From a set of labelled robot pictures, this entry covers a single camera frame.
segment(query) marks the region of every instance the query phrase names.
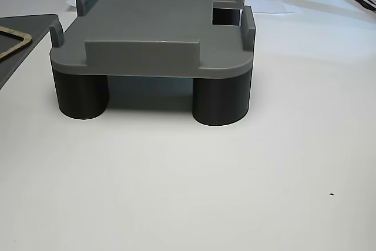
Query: white table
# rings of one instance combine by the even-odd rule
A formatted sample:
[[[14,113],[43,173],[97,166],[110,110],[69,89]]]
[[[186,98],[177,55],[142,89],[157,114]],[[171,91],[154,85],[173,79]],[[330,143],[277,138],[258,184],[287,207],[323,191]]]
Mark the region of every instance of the white table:
[[[65,1],[0,16],[66,29]],[[256,15],[250,110],[229,126],[197,123],[174,79],[132,97],[114,79],[102,116],[70,119],[47,35],[0,90],[0,250],[376,250],[376,14],[284,1],[303,14]]]

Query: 3d printed stand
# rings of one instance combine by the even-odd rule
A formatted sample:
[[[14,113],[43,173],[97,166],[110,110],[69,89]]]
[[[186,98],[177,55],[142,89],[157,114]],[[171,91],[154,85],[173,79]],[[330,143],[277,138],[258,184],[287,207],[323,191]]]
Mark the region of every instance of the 3d printed stand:
[[[102,114],[111,75],[193,78],[193,116],[206,125],[233,123],[247,113],[256,28],[244,0],[76,3],[78,17],[65,33],[59,21],[50,27],[65,115]]]

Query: tan rubber gasket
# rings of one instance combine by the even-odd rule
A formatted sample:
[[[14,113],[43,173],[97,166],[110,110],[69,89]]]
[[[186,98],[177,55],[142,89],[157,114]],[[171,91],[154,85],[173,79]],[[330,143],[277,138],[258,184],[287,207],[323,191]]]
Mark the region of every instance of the tan rubber gasket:
[[[15,46],[9,48],[7,51],[0,53],[0,61],[5,57],[12,55],[20,48],[29,45],[32,41],[31,35],[25,34],[24,32],[15,31],[14,29],[8,29],[4,26],[0,26],[0,34],[8,36],[10,38],[16,37],[17,39],[22,39],[22,42],[20,42],[19,44],[16,44]]]

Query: black cylinder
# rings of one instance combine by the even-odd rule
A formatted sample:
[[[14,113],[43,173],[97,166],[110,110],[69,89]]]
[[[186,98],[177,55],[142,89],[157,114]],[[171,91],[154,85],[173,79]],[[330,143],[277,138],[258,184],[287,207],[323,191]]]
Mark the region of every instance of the black cylinder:
[[[107,76],[68,75],[52,69],[59,108],[74,119],[101,115],[109,102]]]
[[[252,69],[228,79],[193,79],[193,117],[209,126],[235,123],[249,108]]]

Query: dark gray board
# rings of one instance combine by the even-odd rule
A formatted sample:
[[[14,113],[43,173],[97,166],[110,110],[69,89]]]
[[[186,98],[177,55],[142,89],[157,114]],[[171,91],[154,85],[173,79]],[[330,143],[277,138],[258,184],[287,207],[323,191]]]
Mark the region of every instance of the dark gray board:
[[[26,48],[13,54],[8,59],[0,61],[0,89],[16,71],[18,66],[29,55],[31,50],[49,31],[50,24],[58,18],[55,14],[31,15],[0,18],[0,26],[15,29],[32,36],[32,43]],[[0,52],[4,52],[17,43],[17,40],[0,35]]]

